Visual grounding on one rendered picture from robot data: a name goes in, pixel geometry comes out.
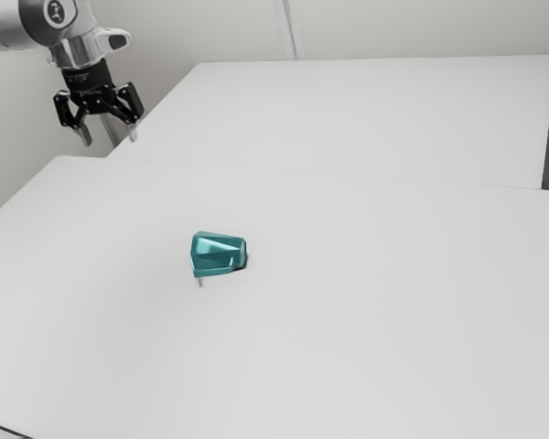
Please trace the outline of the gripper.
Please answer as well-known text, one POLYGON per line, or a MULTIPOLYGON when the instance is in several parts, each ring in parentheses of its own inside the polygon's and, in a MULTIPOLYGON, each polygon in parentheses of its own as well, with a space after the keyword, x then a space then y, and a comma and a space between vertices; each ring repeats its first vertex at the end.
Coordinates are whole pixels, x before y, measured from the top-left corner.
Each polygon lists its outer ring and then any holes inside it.
POLYGON ((92 136, 85 118, 88 113, 102 113, 102 125, 113 143, 120 143, 120 137, 112 118, 126 126, 132 143, 137 140, 136 127, 145 113, 145 107, 131 81, 115 87, 105 60, 84 69, 62 70, 61 75, 67 90, 58 91, 53 97, 61 126, 69 127, 85 146, 91 146, 92 136), (75 114, 71 112, 71 102, 77 106, 75 114))

